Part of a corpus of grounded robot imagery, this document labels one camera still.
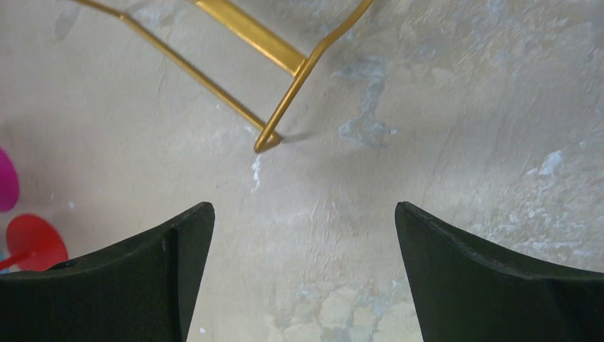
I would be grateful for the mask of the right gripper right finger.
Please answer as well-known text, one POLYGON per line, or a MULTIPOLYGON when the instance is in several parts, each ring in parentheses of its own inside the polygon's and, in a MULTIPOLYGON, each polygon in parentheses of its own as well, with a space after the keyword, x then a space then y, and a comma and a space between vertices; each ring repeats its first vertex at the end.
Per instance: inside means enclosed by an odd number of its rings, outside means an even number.
POLYGON ((395 226, 425 341, 601 341, 603 275, 526 256, 409 202, 395 226))

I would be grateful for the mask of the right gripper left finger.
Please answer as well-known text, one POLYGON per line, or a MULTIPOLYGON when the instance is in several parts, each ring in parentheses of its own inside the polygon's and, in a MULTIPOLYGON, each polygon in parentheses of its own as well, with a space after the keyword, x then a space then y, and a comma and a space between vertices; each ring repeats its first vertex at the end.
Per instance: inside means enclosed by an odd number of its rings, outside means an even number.
POLYGON ((214 208, 176 217, 45 271, 1 276, 3 341, 185 341, 214 208))

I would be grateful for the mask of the red wine glass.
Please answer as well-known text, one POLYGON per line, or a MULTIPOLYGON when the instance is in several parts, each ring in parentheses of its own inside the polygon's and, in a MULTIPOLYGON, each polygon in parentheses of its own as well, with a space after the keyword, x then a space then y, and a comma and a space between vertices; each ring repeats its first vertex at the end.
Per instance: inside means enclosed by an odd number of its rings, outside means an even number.
POLYGON ((1 261, 1 271, 17 266, 21 271, 45 271, 69 259, 61 235, 43 218, 22 214, 6 228, 10 256, 1 261))

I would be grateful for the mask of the magenta wine glass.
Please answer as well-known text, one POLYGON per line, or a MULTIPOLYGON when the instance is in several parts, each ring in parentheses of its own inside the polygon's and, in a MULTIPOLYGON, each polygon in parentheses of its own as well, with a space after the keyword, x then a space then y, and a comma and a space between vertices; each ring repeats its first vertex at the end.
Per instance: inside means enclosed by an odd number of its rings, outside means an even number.
POLYGON ((12 210, 19 200, 19 178, 6 151, 1 149, 1 212, 12 210))

